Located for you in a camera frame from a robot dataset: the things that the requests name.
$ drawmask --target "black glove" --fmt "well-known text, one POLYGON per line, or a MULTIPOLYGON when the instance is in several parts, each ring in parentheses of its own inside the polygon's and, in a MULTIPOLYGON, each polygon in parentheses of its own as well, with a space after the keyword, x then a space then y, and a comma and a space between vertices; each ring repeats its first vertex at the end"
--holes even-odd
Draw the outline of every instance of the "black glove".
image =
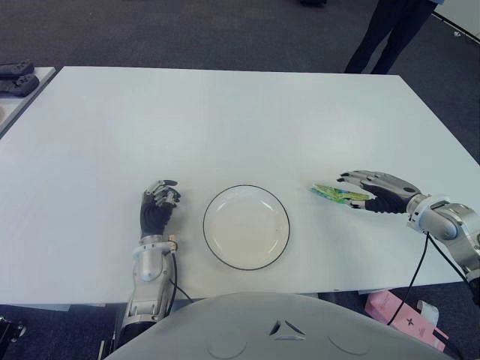
POLYGON ((175 185, 177 182, 172 180, 157 181, 143 193, 142 208, 140 209, 142 237, 164 234, 173 208, 180 201, 181 195, 177 190, 171 188, 175 185))

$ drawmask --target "white table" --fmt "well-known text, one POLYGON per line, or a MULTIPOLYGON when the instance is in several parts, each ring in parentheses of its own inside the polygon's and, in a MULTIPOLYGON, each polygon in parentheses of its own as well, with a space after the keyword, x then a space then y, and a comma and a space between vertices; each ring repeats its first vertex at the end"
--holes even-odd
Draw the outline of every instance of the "white table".
POLYGON ((54 73, 54 67, 36 67, 34 74, 40 81, 40 84, 31 94, 25 97, 0 97, 0 133, 28 105, 29 101, 42 90, 54 73))
MULTIPOLYGON (((1 139, 0 168, 0 303, 127 301, 155 179, 179 181, 166 233, 193 297, 406 286, 424 244, 406 215, 307 190, 346 170, 480 210, 478 164, 399 76, 66 67, 1 139), (290 219, 285 252, 258 271, 224 265, 203 238, 210 200, 240 184, 271 191, 290 219)), ((430 247, 416 284, 452 281, 430 247)))

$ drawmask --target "pink box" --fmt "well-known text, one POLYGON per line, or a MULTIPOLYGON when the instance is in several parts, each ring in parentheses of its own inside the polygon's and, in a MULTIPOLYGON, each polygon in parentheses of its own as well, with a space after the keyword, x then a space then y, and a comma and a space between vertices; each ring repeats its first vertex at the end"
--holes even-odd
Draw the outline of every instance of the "pink box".
MULTIPOLYGON (((397 296, 387 290, 374 292, 368 296, 365 311, 375 320, 386 324, 393 317, 401 302, 397 296)), ((445 339, 449 338, 407 304, 403 304, 391 326, 440 351, 445 349, 445 344, 434 336, 434 330, 439 332, 445 339)))

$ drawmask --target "green snack package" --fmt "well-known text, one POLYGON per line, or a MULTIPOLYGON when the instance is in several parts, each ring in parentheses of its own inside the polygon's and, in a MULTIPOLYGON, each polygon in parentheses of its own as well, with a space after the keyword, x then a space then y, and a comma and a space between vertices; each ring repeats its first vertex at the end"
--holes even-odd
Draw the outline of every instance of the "green snack package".
POLYGON ((315 194, 325 197, 328 200, 344 204, 345 199, 350 200, 368 200, 370 197, 363 193, 353 193, 352 191, 337 189, 336 187, 325 186, 321 184, 312 184, 310 188, 315 194))

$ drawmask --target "black rim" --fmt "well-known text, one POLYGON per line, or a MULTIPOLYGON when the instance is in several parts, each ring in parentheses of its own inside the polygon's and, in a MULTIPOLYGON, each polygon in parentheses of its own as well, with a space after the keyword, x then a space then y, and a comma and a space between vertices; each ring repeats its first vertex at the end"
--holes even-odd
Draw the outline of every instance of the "black rim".
POLYGON ((214 256, 219 259, 222 263, 224 263, 225 265, 228 265, 230 268, 234 268, 234 269, 237 269, 237 270, 242 270, 244 272, 252 272, 252 271, 255 271, 255 270, 260 270, 260 269, 263 269, 263 268, 266 268, 267 266, 271 265, 272 263, 274 263, 275 261, 277 261, 277 259, 279 257, 281 257, 281 255, 284 253, 285 249, 287 248, 287 245, 288 245, 288 241, 290 240, 290 218, 288 217, 288 212, 287 210, 285 209, 285 206, 284 204, 282 204, 282 202, 273 194, 271 193, 270 191, 264 189, 263 187, 260 187, 260 186, 256 186, 256 185, 248 185, 248 184, 243 184, 243 185, 235 185, 235 186, 231 186, 231 187, 228 187, 227 189, 225 190, 222 190, 220 193, 218 193, 217 195, 215 195, 215 197, 211 200, 211 202, 208 204, 207 206, 207 209, 205 210, 205 213, 203 214, 203 223, 202 223, 202 231, 203 231, 203 238, 205 239, 205 243, 207 244, 208 246, 208 249, 210 249, 210 252, 212 254, 214 254, 214 256), (269 262, 268 264, 264 265, 264 266, 260 266, 259 268, 237 268, 236 266, 233 266, 231 264, 229 264, 228 262, 225 262, 223 261, 220 257, 217 256, 217 254, 212 250, 212 248, 210 247, 209 245, 209 242, 207 241, 207 236, 205 234, 205 218, 206 218, 206 215, 207 215, 207 211, 210 209, 210 205, 215 201, 215 199, 217 199, 221 194, 223 194, 225 191, 228 191, 230 189, 233 189, 233 188, 240 188, 240 187, 244 187, 244 186, 249 186, 251 188, 257 188, 257 189, 260 189, 260 190, 263 190, 263 191, 266 191, 267 193, 269 193, 270 195, 272 195, 281 205, 282 209, 285 211, 285 215, 286 215, 286 222, 288 223, 288 236, 286 237, 286 244, 285 246, 283 247, 283 250, 278 254, 277 257, 275 257, 271 262, 269 262))

